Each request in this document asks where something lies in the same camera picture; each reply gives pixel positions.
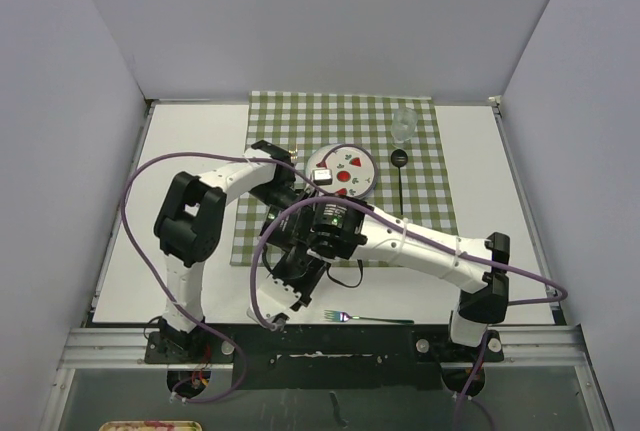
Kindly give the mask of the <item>iridescent rainbow fork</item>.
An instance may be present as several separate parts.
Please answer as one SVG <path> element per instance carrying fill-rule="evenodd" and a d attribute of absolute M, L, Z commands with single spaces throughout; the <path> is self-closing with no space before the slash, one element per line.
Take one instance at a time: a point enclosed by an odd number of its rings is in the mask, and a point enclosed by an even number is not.
<path fill-rule="evenodd" d="M 347 323 L 350 321 L 364 321 L 364 322 L 372 322 L 372 323 L 386 323 L 386 324 L 397 324 L 397 325 L 413 325 L 414 324 L 414 321 L 409 319 L 366 317 L 366 316 L 359 316 L 359 315 L 351 315 L 345 311 L 338 311 L 338 310 L 325 310 L 323 313 L 323 317 L 326 321 L 335 322 L 335 323 Z"/>

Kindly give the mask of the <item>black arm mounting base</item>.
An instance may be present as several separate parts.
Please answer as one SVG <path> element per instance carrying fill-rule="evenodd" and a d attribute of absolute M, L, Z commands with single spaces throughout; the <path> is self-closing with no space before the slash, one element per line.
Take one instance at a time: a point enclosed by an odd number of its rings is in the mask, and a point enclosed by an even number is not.
<path fill-rule="evenodd" d="M 165 365 L 170 389 L 196 397 L 227 370 L 234 388 L 249 390 L 369 390 L 405 386 L 417 390 L 484 387 L 469 376 L 476 362 L 504 360 L 500 335 L 485 347 L 453 343 L 444 325 L 289 325 L 270 332 L 257 325 L 221 325 L 212 335 L 198 329 L 177 345 L 156 330 L 147 338 L 149 365 Z"/>

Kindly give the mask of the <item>green white checkered tablecloth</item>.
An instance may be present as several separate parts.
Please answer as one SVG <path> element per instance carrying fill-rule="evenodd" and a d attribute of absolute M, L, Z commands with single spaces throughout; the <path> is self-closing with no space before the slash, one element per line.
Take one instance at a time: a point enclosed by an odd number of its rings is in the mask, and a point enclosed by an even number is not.
<path fill-rule="evenodd" d="M 390 161 L 396 110 L 416 113 L 409 160 Z M 455 234 L 457 222 L 433 102 L 428 97 L 377 97 L 255 91 L 247 144 L 266 140 L 297 153 L 297 169 L 330 169 L 327 191 L 363 199 L 385 212 Z"/>

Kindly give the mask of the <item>clear drinking glass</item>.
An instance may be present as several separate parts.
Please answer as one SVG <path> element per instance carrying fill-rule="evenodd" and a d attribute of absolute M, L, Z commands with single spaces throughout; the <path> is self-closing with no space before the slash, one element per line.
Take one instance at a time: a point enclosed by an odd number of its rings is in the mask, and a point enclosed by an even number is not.
<path fill-rule="evenodd" d="M 391 136 L 397 147 L 403 147 L 415 135 L 418 114 L 414 109 L 402 107 L 393 112 Z"/>

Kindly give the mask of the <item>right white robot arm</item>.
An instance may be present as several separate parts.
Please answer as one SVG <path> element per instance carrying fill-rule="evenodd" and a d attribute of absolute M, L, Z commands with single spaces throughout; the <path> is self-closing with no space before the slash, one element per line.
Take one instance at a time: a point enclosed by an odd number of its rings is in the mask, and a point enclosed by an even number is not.
<path fill-rule="evenodd" d="M 285 210 L 273 208 L 259 245 L 283 251 L 302 248 L 312 262 L 338 259 L 380 261 L 425 273 L 460 290 L 445 335 L 448 353 L 469 359 L 492 324 L 502 322 L 509 303 L 509 237 L 463 238 L 391 216 L 365 202 L 313 197 Z"/>

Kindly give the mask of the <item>black spoon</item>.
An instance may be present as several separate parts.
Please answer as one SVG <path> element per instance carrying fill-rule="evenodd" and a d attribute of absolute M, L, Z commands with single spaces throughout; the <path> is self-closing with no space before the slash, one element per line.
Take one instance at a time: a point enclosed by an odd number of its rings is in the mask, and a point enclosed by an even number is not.
<path fill-rule="evenodd" d="M 402 183 L 402 169 L 408 164 L 408 154 L 403 149 L 394 149 L 390 156 L 391 164 L 398 171 L 398 194 L 400 214 L 404 214 L 404 197 L 403 197 L 403 183 Z"/>

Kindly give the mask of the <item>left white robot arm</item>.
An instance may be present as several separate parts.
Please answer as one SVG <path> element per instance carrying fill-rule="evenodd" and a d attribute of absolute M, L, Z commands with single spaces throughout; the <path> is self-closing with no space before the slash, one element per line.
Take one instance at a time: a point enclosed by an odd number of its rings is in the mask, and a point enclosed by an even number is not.
<path fill-rule="evenodd" d="M 173 178 L 153 232 L 165 255 L 170 293 L 159 322 L 160 336 L 180 361 L 193 361 L 203 350 L 204 263 L 221 240 L 226 206 L 249 193 L 266 205 L 286 208 L 297 198 L 294 182 L 290 152 L 264 140 L 234 162 Z"/>

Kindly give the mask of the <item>white plate with strawberries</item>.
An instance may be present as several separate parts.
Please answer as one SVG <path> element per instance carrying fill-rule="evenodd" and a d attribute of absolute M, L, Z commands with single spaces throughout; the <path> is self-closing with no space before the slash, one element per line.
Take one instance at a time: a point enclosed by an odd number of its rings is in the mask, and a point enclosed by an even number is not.
<path fill-rule="evenodd" d="M 355 145 L 334 144 L 319 148 L 307 159 L 306 176 L 310 178 L 311 171 L 320 167 L 332 171 L 332 184 L 319 186 L 331 194 L 364 198 L 373 192 L 378 181 L 375 160 L 367 150 Z"/>

